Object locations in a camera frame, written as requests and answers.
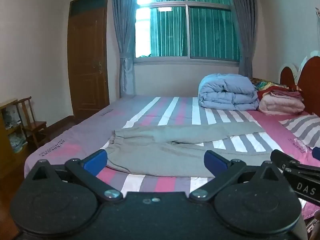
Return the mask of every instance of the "blue quilt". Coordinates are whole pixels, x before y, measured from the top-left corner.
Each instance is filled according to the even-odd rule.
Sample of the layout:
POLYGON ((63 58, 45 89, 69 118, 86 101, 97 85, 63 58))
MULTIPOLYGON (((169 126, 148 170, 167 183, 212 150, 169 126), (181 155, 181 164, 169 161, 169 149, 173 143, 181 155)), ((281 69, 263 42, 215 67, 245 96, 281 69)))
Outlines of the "blue quilt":
POLYGON ((205 108, 246 111, 259 106, 257 91, 249 78, 238 74, 211 74, 199 84, 199 105, 205 108))

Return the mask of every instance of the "ceiling light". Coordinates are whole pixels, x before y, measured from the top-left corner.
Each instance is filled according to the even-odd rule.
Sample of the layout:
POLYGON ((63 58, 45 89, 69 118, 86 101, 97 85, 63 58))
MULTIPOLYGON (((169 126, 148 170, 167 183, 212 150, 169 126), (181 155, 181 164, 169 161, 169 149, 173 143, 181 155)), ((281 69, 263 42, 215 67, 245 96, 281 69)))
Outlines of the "ceiling light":
POLYGON ((159 12, 171 12, 172 7, 158 7, 159 12))

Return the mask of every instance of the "gray pants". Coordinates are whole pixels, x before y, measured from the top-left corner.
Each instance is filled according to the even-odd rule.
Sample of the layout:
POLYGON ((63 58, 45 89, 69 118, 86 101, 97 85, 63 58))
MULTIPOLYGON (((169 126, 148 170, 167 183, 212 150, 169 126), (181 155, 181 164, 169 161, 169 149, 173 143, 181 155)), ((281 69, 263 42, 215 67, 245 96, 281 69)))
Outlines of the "gray pants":
MULTIPOLYGON (((264 132, 255 122, 212 125, 145 126, 117 130, 107 148, 108 166, 132 174, 164 177, 214 176, 204 166, 206 148, 196 144, 264 132)), ((240 153, 215 149, 228 160, 260 165, 270 153, 240 153)))

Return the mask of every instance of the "gray curtain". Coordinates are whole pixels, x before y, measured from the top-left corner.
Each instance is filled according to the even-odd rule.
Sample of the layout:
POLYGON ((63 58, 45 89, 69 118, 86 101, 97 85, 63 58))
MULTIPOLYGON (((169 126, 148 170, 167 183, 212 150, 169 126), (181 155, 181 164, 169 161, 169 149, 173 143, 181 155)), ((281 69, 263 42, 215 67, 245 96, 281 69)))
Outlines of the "gray curtain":
POLYGON ((256 45, 257 0, 230 0, 241 52, 239 74, 252 77, 252 58, 256 45))
POLYGON ((112 8, 120 53, 120 97, 134 95, 133 56, 137 0, 112 0, 112 8))

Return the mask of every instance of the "red headboard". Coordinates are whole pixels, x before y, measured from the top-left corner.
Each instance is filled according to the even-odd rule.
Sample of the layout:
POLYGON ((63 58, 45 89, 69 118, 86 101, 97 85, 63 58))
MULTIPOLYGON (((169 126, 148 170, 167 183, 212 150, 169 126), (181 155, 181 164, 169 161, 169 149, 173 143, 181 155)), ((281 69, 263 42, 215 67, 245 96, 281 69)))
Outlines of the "red headboard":
POLYGON ((306 58, 297 73, 293 72, 292 67, 283 67, 280 83, 290 87, 296 84, 302 90, 305 111, 320 116, 320 57, 306 58))

